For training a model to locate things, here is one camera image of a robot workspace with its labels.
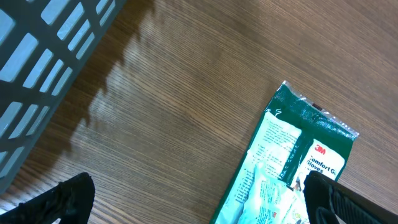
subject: plastic bag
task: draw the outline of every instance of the plastic bag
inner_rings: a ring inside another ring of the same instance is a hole
[[[260,161],[266,164],[267,175],[297,190],[304,188],[305,176],[312,169],[338,180],[358,135],[283,82],[264,110],[210,223],[238,222]],[[332,159],[326,159],[332,151]]]
[[[260,162],[254,169],[254,182],[238,224],[280,224],[308,220],[305,217],[307,211],[296,193],[285,182],[267,175],[265,166]]]

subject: wood grain surface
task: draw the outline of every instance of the wood grain surface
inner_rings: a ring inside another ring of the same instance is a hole
[[[0,197],[80,172],[91,223],[206,223],[283,80],[361,135],[340,183],[398,213],[398,1],[128,0]]]

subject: black object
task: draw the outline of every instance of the black object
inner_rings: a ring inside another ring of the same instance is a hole
[[[95,187],[84,172],[60,182],[53,189],[0,215],[0,224],[87,223],[93,208]]]
[[[398,223],[398,215],[376,205],[352,190],[311,171],[305,179],[304,197],[311,224]]]

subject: plastic basket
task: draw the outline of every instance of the plastic basket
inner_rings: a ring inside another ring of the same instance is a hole
[[[0,1],[0,194],[124,3]]]

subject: glove package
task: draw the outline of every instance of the glove package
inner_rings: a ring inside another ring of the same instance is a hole
[[[286,81],[283,82],[264,110],[210,223],[251,223],[239,218],[245,202],[249,201],[258,163],[261,163],[260,173],[268,181],[284,182],[303,201],[301,191],[309,172],[315,170],[338,180],[358,135],[335,116],[297,93]],[[274,210],[280,207],[278,203],[275,203]],[[283,219],[274,220],[273,223],[283,223]]]

